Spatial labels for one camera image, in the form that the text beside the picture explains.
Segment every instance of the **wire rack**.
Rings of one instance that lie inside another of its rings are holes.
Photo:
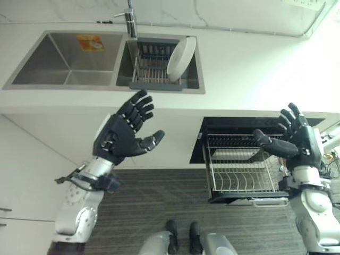
[[[168,55],[148,55],[139,49],[134,63],[132,82],[171,83],[166,73],[168,62]],[[182,85],[182,79],[179,78],[172,84]]]
[[[208,135],[207,149],[213,191],[278,192],[283,162],[256,147],[252,135]]]

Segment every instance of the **faucet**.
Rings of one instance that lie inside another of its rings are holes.
[[[129,6],[128,9],[125,9],[123,13],[116,14],[113,17],[116,18],[120,16],[125,16],[127,33],[129,34],[129,37],[131,39],[137,39],[137,23],[131,0],[127,0],[127,4]]]

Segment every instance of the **cabinet door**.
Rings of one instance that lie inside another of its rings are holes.
[[[46,255],[52,240],[54,222],[0,219],[1,255]]]
[[[0,217],[55,220],[76,165],[0,115]]]

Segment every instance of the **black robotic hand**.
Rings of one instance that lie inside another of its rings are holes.
[[[256,129],[253,132],[256,142],[265,151],[286,158],[286,165],[290,171],[297,166],[319,169],[322,155],[315,132],[295,104],[290,103],[288,107],[293,113],[282,109],[278,118],[278,127],[286,141],[270,138]]]
[[[162,130],[144,139],[135,138],[143,123],[153,117],[152,97],[145,90],[126,101],[111,115],[93,144],[92,154],[120,164],[125,157],[138,156],[154,149],[164,136]]]

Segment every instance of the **white plate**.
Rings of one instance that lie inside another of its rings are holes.
[[[196,49],[196,38],[186,37],[176,45],[172,52],[166,73],[169,75],[170,82],[178,80],[190,64]]]

